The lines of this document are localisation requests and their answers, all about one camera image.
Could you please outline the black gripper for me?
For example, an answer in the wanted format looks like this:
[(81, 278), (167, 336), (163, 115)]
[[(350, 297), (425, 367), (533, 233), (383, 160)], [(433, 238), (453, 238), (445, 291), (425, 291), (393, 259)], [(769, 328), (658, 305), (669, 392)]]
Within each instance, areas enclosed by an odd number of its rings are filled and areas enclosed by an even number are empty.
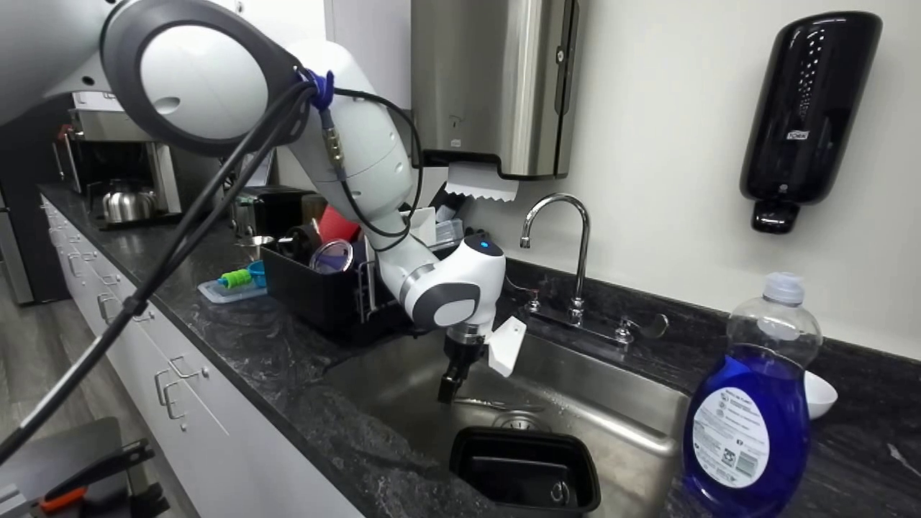
[(438, 386), (438, 402), (452, 402), (453, 395), (469, 380), (469, 366), (482, 353), (485, 336), (469, 328), (449, 328), (442, 350), (449, 356), (449, 367)]

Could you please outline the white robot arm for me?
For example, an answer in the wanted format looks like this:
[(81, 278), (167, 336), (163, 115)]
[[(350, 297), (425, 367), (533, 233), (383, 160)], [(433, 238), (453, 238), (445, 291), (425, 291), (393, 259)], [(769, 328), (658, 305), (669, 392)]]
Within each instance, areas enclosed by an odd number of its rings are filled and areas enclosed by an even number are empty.
[(466, 238), (433, 257), (400, 205), (412, 156), (353, 54), (282, 46), (216, 0), (0, 0), (0, 120), (102, 90), (145, 136), (238, 160), (285, 147), (318, 195), (369, 233), (383, 284), (419, 328), (482, 341), (502, 254)]

